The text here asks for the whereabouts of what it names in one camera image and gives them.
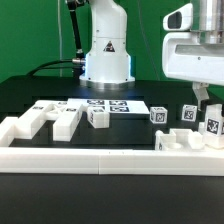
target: cube with black markings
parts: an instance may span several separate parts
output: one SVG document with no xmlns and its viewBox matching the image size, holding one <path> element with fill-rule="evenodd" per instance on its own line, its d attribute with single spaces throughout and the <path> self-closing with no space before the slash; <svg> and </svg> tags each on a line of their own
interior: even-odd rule
<svg viewBox="0 0 224 224">
<path fill-rule="evenodd" d="M 164 107 L 151 107 L 150 108 L 150 120 L 154 124 L 166 124 L 167 123 L 167 109 Z"/>
<path fill-rule="evenodd" d="M 110 114 L 102 107 L 88 107 L 87 119 L 94 128 L 109 128 Z"/>
</svg>

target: cable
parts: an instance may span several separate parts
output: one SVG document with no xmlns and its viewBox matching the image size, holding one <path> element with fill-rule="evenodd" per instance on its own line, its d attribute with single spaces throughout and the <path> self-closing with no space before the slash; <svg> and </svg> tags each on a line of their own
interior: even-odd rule
<svg viewBox="0 0 224 224">
<path fill-rule="evenodd" d="M 72 63 L 72 60 L 71 59 L 65 59 L 65 60 L 58 60 L 58 61 L 52 61 L 52 62 L 48 62 L 48 63 L 45 63 L 45 64 L 42 64 L 40 66 L 38 66 L 37 68 L 29 71 L 26 76 L 33 76 L 34 73 L 36 73 L 37 71 L 41 70 L 41 69 L 47 69 L 46 67 L 47 66 L 50 66 L 50 65 L 57 65 L 57 64 L 63 64 L 63 63 Z"/>
<path fill-rule="evenodd" d="M 59 33 L 59 58 L 63 58 L 63 38 L 62 38 L 62 27 L 61 27 L 61 1 L 58 0 L 58 33 Z M 60 77 L 63 76 L 62 69 L 60 70 Z"/>
<path fill-rule="evenodd" d="M 33 74 L 32 76 L 34 76 L 34 74 L 40 70 L 54 70 L 54 69 L 74 69 L 74 67 L 71 66 L 64 66 L 64 67 L 43 67 L 43 68 L 36 68 L 33 70 Z"/>
<path fill-rule="evenodd" d="M 158 81 L 160 81 L 160 76 L 159 76 L 159 73 L 158 73 L 158 71 L 156 69 L 155 61 L 154 61 L 154 59 L 152 57 L 151 48 L 150 48 L 150 45 L 149 45 L 149 43 L 147 41 L 145 30 L 144 30 L 144 26 L 143 26 L 143 22 L 142 22 L 142 9 L 141 9 L 141 2 L 140 2 L 140 0 L 137 0 L 137 4 L 138 4 L 138 15 L 139 15 L 139 23 L 140 23 L 140 27 L 141 27 L 142 37 L 143 37 L 143 40 L 144 40 L 144 43 L 145 43 L 145 46 L 146 46 L 146 50 L 147 50 L 147 53 L 148 53 L 148 56 L 149 56 L 149 60 L 152 63 L 153 70 L 155 72 L 156 78 L 157 78 Z"/>
</svg>

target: green background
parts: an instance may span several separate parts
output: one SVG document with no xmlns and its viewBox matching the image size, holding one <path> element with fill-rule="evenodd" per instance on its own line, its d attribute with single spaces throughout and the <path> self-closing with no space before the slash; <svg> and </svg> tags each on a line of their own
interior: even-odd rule
<svg viewBox="0 0 224 224">
<path fill-rule="evenodd" d="M 162 71 L 162 42 L 165 31 L 162 20 L 182 7 L 186 0 L 115 0 L 128 14 L 127 51 L 132 57 L 132 74 L 137 80 L 166 80 Z M 10 76 L 24 75 L 45 62 L 58 60 L 58 0 L 1 0 L 0 3 L 0 82 Z M 63 58 L 75 56 L 75 44 L 69 11 L 60 2 Z M 91 48 L 91 11 L 88 4 L 77 10 L 82 45 Z M 44 71 L 39 75 L 59 75 Z M 63 76 L 72 76 L 70 70 Z M 223 87 L 210 87 L 224 99 Z"/>
</svg>

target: black tabletop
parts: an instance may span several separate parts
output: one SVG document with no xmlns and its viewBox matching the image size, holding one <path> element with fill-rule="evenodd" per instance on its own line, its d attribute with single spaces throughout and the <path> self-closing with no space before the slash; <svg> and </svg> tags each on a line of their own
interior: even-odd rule
<svg viewBox="0 0 224 224">
<path fill-rule="evenodd" d="M 132 89 L 81 87 L 72 78 L 12 77 L 0 84 L 0 120 L 20 116 L 37 100 L 141 100 L 164 106 L 168 122 L 145 115 L 111 115 L 108 130 L 95 130 L 83 116 L 70 143 L 53 142 L 47 122 L 32 141 L 12 146 L 153 150 L 156 130 L 197 130 L 181 121 L 184 104 L 197 105 L 187 82 L 137 81 Z M 220 99 L 210 94 L 214 103 Z M 224 178 L 199 176 L 0 174 L 0 223 L 223 223 Z"/>
</svg>

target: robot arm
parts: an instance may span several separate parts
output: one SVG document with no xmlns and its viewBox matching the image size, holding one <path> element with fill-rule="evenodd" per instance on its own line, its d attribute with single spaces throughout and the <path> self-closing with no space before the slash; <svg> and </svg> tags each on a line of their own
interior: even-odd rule
<svg viewBox="0 0 224 224">
<path fill-rule="evenodd" d="M 67 0 L 75 10 L 85 0 Z M 89 0 L 92 12 L 92 48 L 86 55 L 80 83 L 97 88 L 132 86 L 131 59 L 126 52 L 127 14 L 113 0 Z"/>
<path fill-rule="evenodd" d="M 209 99 L 208 84 L 224 85 L 223 13 L 223 0 L 191 0 L 163 21 L 165 30 L 175 31 L 164 38 L 163 71 L 194 82 L 199 108 Z"/>
</svg>

